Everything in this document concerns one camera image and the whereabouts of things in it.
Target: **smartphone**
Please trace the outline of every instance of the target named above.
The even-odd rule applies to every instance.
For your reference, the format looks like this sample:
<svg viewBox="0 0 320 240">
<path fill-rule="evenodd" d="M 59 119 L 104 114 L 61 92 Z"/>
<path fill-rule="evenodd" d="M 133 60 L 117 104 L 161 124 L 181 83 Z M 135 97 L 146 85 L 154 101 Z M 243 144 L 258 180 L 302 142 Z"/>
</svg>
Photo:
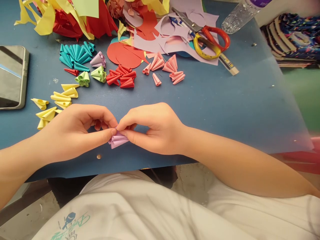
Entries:
<svg viewBox="0 0 320 240">
<path fill-rule="evenodd" d="M 23 108 L 26 102 L 29 52 L 22 46 L 0 46 L 0 110 Z"/>
</svg>

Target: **right hand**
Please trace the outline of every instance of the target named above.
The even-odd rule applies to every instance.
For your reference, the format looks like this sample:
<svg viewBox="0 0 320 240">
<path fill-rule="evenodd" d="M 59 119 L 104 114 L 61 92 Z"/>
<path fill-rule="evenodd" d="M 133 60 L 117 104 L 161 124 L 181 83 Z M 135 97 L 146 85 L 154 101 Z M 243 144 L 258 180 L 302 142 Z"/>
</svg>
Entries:
<svg viewBox="0 0 320 240">
<path fill-rule="evenodd" d="M 150 129 L 146 134 L 136 132 L 133 129 L 137 124 Z M 181 154 L 186 128 L 166 103 L 132 108 L 117 126 L 117 130 L 133 144 L 164 155 Z"/>
</svg>

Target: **white shirt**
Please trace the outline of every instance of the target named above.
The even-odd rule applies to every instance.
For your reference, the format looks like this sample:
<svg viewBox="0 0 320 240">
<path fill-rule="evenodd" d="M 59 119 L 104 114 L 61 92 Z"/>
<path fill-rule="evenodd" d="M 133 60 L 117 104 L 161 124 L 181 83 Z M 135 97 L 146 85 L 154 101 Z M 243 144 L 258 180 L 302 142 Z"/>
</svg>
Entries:
<svg viewBox="0 0 320 240">
<path fill-rule="evenodd" d="M 33 240 L 290 239 L 320 236 L 320 199 L 257 197 L 220 181 L 207 208 L 140 171 L 98 175 Z"/>
</svg>

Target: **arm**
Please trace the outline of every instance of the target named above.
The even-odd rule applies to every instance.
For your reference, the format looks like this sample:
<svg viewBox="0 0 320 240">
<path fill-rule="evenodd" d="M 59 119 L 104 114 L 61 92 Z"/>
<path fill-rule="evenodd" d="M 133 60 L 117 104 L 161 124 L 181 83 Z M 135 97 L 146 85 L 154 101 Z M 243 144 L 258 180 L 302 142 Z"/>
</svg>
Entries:
<svg viewBox="0 0 320 240">
<path fill-rule="evenodd" d="M 87 132 L 92 125 L 98 132 Z M 0 209 L 36 170 L 105 144 L 117 133 L 116 126 L 106 107 L 74 104 L 34 136 L 0 150 Z"/>
<path fill-rule="evenodd" d="M 149 126 L 146 135 L 132 126 Z M 319 191 L 298 172 L 240 142 L 190 128 L 165 103 L 132 109 L 117 130 L 134 144 L 160 154 L 182 154 L 207 166 L 223 183 L 264 197 L 289 198 Z"/>
</svg>

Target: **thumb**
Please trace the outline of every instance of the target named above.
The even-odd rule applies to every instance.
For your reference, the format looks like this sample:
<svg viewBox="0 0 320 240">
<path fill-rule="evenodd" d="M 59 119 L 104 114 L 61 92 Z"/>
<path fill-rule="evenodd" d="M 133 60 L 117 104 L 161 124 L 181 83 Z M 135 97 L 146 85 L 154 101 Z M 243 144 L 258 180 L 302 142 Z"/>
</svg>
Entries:
<svg viewBox="0 0 320 240">
<path fill-rule="evenodd" d="M 146 134 L 139 133 L 133 130 L 123 130 L 119 131 L 122 135 L 126 136 L 130 142 L 133 144 L 142 147 L 146 150 L 149 150 L 152 148 L 152 141 L 150 141 L 150 137 L 148 137 Z"/>
<path fill-rule="evenodd" d="M 113 135 L 117 134 L 117 130 L 114 128 L 108 128 L 102 131 L 85 134 L 84 141 L 86 142 L 85 148 L 87 151 L 99 147 L 107 143 Z"/>
</svg>

